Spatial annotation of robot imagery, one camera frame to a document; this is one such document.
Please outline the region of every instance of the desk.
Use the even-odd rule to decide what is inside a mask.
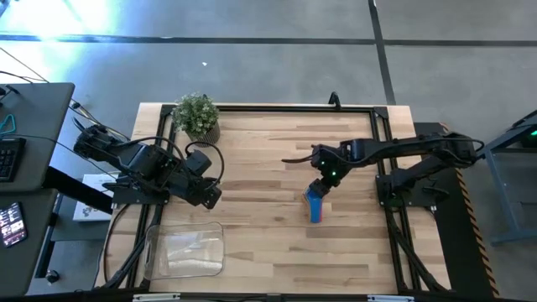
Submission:
[[[57,190],[38,190],[31,193],[2,195],[0,208],[20,202],[28,236],[10,248],[0,247],[0,296],[24,295],[37,262],[43,236],[49,226]]]
[[[13,136],[25,138],[26,145],[14,181],[0,183],[0,205],[8,206],[23,200],[28,238],[8,249],[0,247],[2,264],[6,263],[0,266],[0,284],[6,289],[0,291],[0,295],[24,294],[29,286],[55,202],[55,195],[51,197],[50,192],[57,194],[60,191],[103,211],[111,211],[112,202],[100,191],[49,167],[75,86],[72,83],[34,83],[12,84],[11,87],[16,92],[2,98],[0,118],[4,119],[8,114],[15,116],[17,127]],[[44,256],[35,269],[35,276],[39,278],[46,274],[54,247],[49,245],[50,236],[46,238]]]
[[[140,105],[133,138],[156,134],[161,106]],[[395,138],[415,135],[409,107],[388,107],[388,113]],[[224,269],[216,277],[153,281],[151,291],[396,293],[385,215],[374,184],[377,167],[350,172],[325,198],[322,223],[310,224],[299,197],[319,172],[308,163],[280,161],[309,155],[312,143],[337,145],[348,138],[371,138],[367,115],[221,112],[219,123],[222,136],[217,145],[226,160],[222,199],[208,211],[174,198],[164,208],[162,225],[220,222],[224,226]],[[167,121],[164,133],[169,127]],[[183,148],[189,139],[178,133],[176,142]],[[211,148],[203,152],[213,162],[206,175],[217,175],[220,164],[216,152]],[[398,159],[399,167],[409,167],[419,160]],[[438,281],[449,288],[435,220],[423,209],[408,210],[415,251]],[[109,275],[133,247],[139,212],[140,206],[131,206],[112,233],[107,255]],[[405,259],[403,266],[410,284]],[[140,265],[136,285],[141,272]],[[97,277],[99,284],[103,284],[102,272]]]

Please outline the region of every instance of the concrete floor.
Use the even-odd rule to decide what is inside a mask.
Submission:
[[[537,39],[533,0],[377,0],[377,6],[385,39]],[[373,27],[367,0],[12,1],[0,17],[0,34],[28,33],[372,39]],[[191,91],[219,102],[303,103],[325,103],[338,91],[346,104],[386,104],[374,45],[4,41],[0,47],[50,81],[74,82],[75,99],[127,135],[140,102],[172,102]],[[445,122],[487,142],[536,109],[535,47],[387,46],[386,56],[395,101],[410,105],[417,122]],[[32,76],[2,53],[0,66]],[[111,104],[122,111],[111,111]],[[66,121],[60,141],[71,146],[78,132],[70,116]],[[61,148],[52,164],[75,177],[97,173]],[[488,244],[503,230],[496,191],[483,163],[465,176]],[[93,244],[63,244],[51,264],[84,278],[50,288],[34,283],[30,292],[89,288],[100,250]],[[537,299],[537,240],[487,251],[503,297]],[[85,259],[83,267],[60,266],[56,254],[62,253]]]

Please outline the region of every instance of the transparent bin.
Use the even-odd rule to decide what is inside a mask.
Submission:
[[[224,266],[222,225],[152,226],[143,259],[143,275],[149,280],[216,276]]]

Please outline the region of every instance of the black cable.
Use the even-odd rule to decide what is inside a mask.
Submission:
[[[397,223],[395,222],[394,215],[391,214],[388,217],[388,220],[386,221],[388,224],[388,228],[393,230],[393,235],[395,238],[395,241],[401,246],[404,253],[407,255],[407,259],[410,263],[412,263],[416,270],[418,271],[418,274],[424,281],[425,285],[430,291],[447,291],[446,288],[444,288],[442,285],[440,285],[435,277],[429,273],[429,270],[427,270],[427,267],[421,262],[418,255],[415,253],[414,249],[406,242],[406,240],[401,236],[401,230],[397,226]]]
[[[10,56],[12,59],[16,60],[20,65],[26,67],[28,70],[32,71],[36,76],[39,77],[39,79],[36,79],[36,78],[33,78],[33,77],[30,77],[30,76],[20,76],[20,75],[15,75],[15,74],[12,74],[12,73],[9,73],[9,72],[6,72],[6,71],[0,71],[0,73],[5,73],[7,75],[10,75],[10,76],[16,76],[22,80],[25,80],[29,83],[33,83],[32,81],[30,81],[29,79],[31,80],[34,80],[34,81],[43,81],[43,82],[46,82],[46,83],[49,83],[50,82],[45,79],[42,75],[40,75],[37,71],[33,70],[32,68],[30,68],[28,65],[24,64],[21,60],[17,59],[14,55],[11,55],[9,52],[7,52],[4,48],[0,47],[0,50],[3,51],[6,55]],[[99,124],[103,127],[105,127],[106,129],[108,130],[111,130],[111,132],[116,132],[118,133],[121,137],[125,138],[125,140],[129,141],[130,138],[128,136],[126,136],[125,134],[123,133],[120,133],[118,130],[114,129],[114,128],[110,128],[104,124],[102,124],[101,122],[99,122],[95,117],[93,117],[93,115],[91,115],[91,113],[89,111],[87,111],[77,100],[75,100],[74,98],[71,98],[71,100],[75,103],[75,107],[76,108],[81,108],[81,110],[83,110],[89,117],[86,117],[85,115],[83,115],[82,113],[78,112],[76,110],[76,108],[74,107],[71,107],[69,106],[69,109],[71,109],[74,113],[80,115],[81,117],[84,117],[84,118],[87,118],[88,120],[90,121],[93,121],[94,123],[96,124]]]
[[[98,165],[94,164],[94,163],[93,163],[92,161],[90,161],[89,159],[85,159],[85,158],[81,157],[77,152],[71,150],[69,147],[65,146],[63,143],[60,143],[60,142],[58,142],[57,140],[54,140],[54,139],[52,139],[52,138],[40,137],[40,136],[36,136],[36,135],[18,134],[18,133],[6,133],[6,134],[3,134],[3,135],[0,135],[0,138],[1,138],[2,136],[10,136],[10,137],[12,137],[12,136],[14,136],[14,137],[19,136],[19,137],[23,137],[23,138],[41,138],[41,139],[46,139],[46,140],[48,140],[48,141],[50,141],[50,142],[52,142],[52,143],[57,143],[57,144],[59,144],[61,147],[63,147],[63,148],[65,148],[65,149],[69,150],[69,151],[70,151],[71,153],[73,153],[74,155],[76,155],[76,156],[80,157],[81,159],[84,159],[86,162],[92,164],[95,168],[99,169],[102,173],[107,174],[108,176],[110,176],[110,177],[112,177],[112,178],[115,179],[115,177],[113,177],[110,173],[106,172],[104,169],[100,168]]]
[[[0,102],[3,100],[4,97],[8,96],[11,92],[12,92],[12,90],[10,89],[10,90],[8,91],[8,93],[6,93],[6,94],[3,95],[2,97],[0,97]]]
[[[509,129],[507,129],[506,132],[509,132],[509,131],[512,131],[512,130],[515,130],[515,129],[518,129],[518,128],[522,128],[522,127],[527,127],[528,129],[531,129],[532,127],[535,127],[535,126],[537,126],[537,123],[530,124],[530,125],[517,125],[515,127],[511,127]]]
[[[45,82],[48,83],[48,81],[43,76],[41,76],[39,73],[37,73],[37,71],[31,69],[28,65],[24,64],[21,60],[17,59],[14,55],[11,55],[10,53],[8,53],[7,50],[5,50],[2,47],[0,47],[0,50],[3,51],[6,55],[9,55],[13,60],[16,60],[20,65],[22,65],[22,66],[26,67],[28,70],[32,71],[36,76],[41,78],[42,81],[45,81]]]
[[[32,81],[30,81],[30,80],[24,78],[23,76],[15,75],[15,74],[12,74],[11,72],[7,72],[7,71],[2,71],[2,70],[0,70],[0,74],[4,74],[4,75],[8,75],[8,76],[14,76],[14,77],[17,77],[17,78],[19,78],[19,79],[25,80],[25,81],[27,81],[28,83],[34,84]]]
[[[308,160],[310,160],[312,157],[314,156],[314,154],[312,155],[308,155],[302,159],[282,159],[282,161],[284,163],[287,163],[287,164],[299,164],[299,163],[304,163],[304,162],[307,162]]]
[[[428,142],[437,142],[437,141],[458,141],[458,142],[474,142],[474,143],[479,143],[481,144],[481,146],[476,150],[476,152],[478,152],[479,150],[481,150],[484,146],[485,146],[485,143],[483,141],[480,141],[478,139],[473,139],[473,138],[433,138],[431,140],[429,140]],[[363,162],[366,162],[369,158],[371,158],[374,154],[370,155],[368,158],[366,159],[362,159],[362,160],[357,160],[357,161],[349,161],[349,160],[346,160],[344,159],[341,155],[333,152],[332,150],[328,149],[328,148],[324,148],[322,149],[323,151],[326,151],[334,156],[336,156],[337,159],[341,160],[343,163],[345,164],[360,164],[360,163],[363,163]],[[462,159],[459,159],[457,156],[454,155],[454,158],[457,159],[457,160],[460,160],[461,162],[463,163],[466,163],[466,161],[462,160]]]
[[[116,226],[116,222],[118,222],[119,217],[121,217],[121,215],[123,215],[125,210],[127,210],[128,206],[130,206],[130,205],[126,204],[121,210],[119,210],[117,215],[112,220],[112,224],[110,225],[110,228],[108,229],[107,240],[104,242],[104,249],[102,251],[102,254],[103,254],[103,256],[102,256],[102,272],[103,272],[103,275],[104,275],[104,282],[108,282],[107,254],[108,254],[108,245],[110,243],[110,236],[112,235],[114,227]]]
[[[149,226],[147,227],[146,231],[150,227],[156,226],[160,223],[160,219],[162,218],[162,216],[159,213],[162,213],[162,207],[162,205],[157,205],[155,207],[153,219],[149,223]],[[145,236],[146,232],[142,237],[140,237],[140,241],[128,255],[127,259],[125,259],[125,262],[120,267],[120,269],[112,276],[112,279],[102,286],[103,288],[116,289],[119,287],[119,285],[121,285],[122,281],[125,279],[125,277],[127,277],[128,272],[132,268],[133,264],[138,260],[140,254],[143,251],[143,247],[145,245]]]
[[[188,151],[188,148],[195,144],[195,143],[204,143],[204,144],[207,144],[211,147],[213,147],[217,152],[218,152],[218,156],[220,157],[220,161],[222,163],[222,166],[220,168],[220,174],[218,175],[218,178],[211,184],[209,185],[208,187],[205,188],[205,190],[209,190],[209,189],[212,189],[215,185],[218,185],[220,183],[220,180],[222,179],[222,176],[224,175],[224,156],[222,155],[222,152],[220,151],[220,149],[215,146],[214,144],[212,143],[207,143],[207,142],[201,142],[201,141],[195,141],[195,142],[192,142],[192,143],[189,143],[186,145],[185,147],[185,153],[188,155],[189,154],[189,151]]]
[[[78,130],[80,130],[82,133],[84,131],[86,131],[86,128],[84,126],[82,126],[82,124],[80,122],[78,122],[78,120],[76,118],[72,118],[73,120],[73,123],[75,124],[75,126],[78,128]]]
[[[177,151],[177,153],[179,154],[179,157],[181,158],[181,160],[185,160],[185,157],[183,156],[183,153],[181,152],[181,149],[179,147],[177,147],[177,145],[171,139],[161,137],[161,136],[138,138],[138,139],[134,139],[134,140],[132,140],[130,142],[125,142],[125,143],[120,143],[120,144],[114,145],[114,147],[118,148],[118,147],[130,146],[130,145],[133,145],[135,143],[141,143],[141,142],[148,141],[148,140],[151,140],[151,139],[155,139],[155,140],[161,139],[161,140],[164,140],[166,143],[169,143],[175,149],[175,151]]]

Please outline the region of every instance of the phone screen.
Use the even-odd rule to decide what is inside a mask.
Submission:
[[[8,208],[0,210],[0,228],[2,228],[2,242],[4,247],[11,247],[26,238],[23,213],[18,202]]]

